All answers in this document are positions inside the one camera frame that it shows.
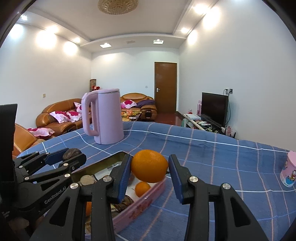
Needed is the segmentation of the person's left hand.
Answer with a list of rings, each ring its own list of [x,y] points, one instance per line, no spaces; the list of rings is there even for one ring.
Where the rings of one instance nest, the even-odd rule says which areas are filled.
[[[32,230],[35,230],[43,221],[43,219],[44,219],[44,216],[42,215],[37,220],[29,222],[28,220],[22,217],[18,217],[18,218],[15,218],[14,220],[9,221],[8,224],[14,232],[24,230],[27,227],[31,228]]]

